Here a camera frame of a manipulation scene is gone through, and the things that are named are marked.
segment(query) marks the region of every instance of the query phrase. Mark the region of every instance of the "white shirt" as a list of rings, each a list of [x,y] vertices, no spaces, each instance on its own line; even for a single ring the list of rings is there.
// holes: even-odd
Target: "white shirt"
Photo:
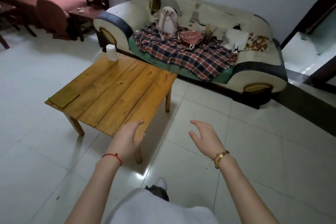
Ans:
[[[184,208],[154,196],[148,190],[135,189],[110,213],[105,224],[218,224],[205,207]]]

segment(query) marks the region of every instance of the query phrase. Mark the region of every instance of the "plaid blanket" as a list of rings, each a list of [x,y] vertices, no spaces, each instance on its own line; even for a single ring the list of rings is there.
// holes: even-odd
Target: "plaid blanket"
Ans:
[[[186,30],[188,29],[178,27],[178,32]],[[237,60],[237,55],[221,46],[221,41],[216,38],[212,38],[208,45],[199,43],[192,50],[178,37],[165,35],[162,40],[155,22],[137,31],[132,37],[140,51],[149,53],[159,61],[187,69],[203,81],[213,80]]]

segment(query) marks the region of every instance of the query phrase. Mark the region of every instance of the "hand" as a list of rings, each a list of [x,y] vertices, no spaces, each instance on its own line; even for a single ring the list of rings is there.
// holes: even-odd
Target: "hand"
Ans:
[[[210,124],[197,120],[191,120],[190,123],[196,125],[199,130],[199,134],[201,135],[201,139],[199,139],[194,132],[188,132],[201,153],[210,159],[214,159],[217,153],[225,151],[224,145]]]
[[[143,123],[144,122],[130,122],[125,124],[115,135],[106,153],[117,153],[122,161],[131,157],[145,138],[145,134],[142,134],[134,141],[135,132]]]

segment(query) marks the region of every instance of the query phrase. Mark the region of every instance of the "gold bracelet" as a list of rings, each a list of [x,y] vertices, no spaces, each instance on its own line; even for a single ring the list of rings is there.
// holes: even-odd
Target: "gold bracelet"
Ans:
[[[227,153],[230,153],[228,150],[226,150],[226,151],[223,151],[223,152],[221,152],[221,153],[217,153],[216,154],[216,157],[213,159],[213,162],[215,163],[215,168],[216,169],[218,169],[219,167],[218,167],[218,164],[219,164],[219,162],[220,162],[220,160],[224,157],[224,155],[225,154],[227,154]]]

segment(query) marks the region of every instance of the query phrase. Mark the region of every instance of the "green cushion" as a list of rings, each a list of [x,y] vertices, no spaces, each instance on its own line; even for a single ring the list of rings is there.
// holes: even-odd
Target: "green cushion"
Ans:
[[[149,53],[144,53],[139,51],[138,46],[135,42],[135,40],[130,37],[128,39],[128,45],[129,45],[129,49],[136,55],[138,56],[140,59],[143,59],[144,61],[148,62],[149,64],[152,64],[156,67],[159,67],[161,69],[170,71],[172,73],[176,73],[176,74],[180,74],[182,76],[194,79],[194,80],[198,80],[200,81],[200,79],[194,75],[192,72],[190,72],[187,69],[181,69],[179,66],[177,65],[169,65],[164,63],[163,61],[158,61],[157,59],[153,58],[152,56],[149,55]],[[216,78],[214,78],[212,80],[212,82],[214,83],[222,83],[225,84],[228,82],[230,75],[232,74],[232,67],[224,70],[220,75],[218,75]]]

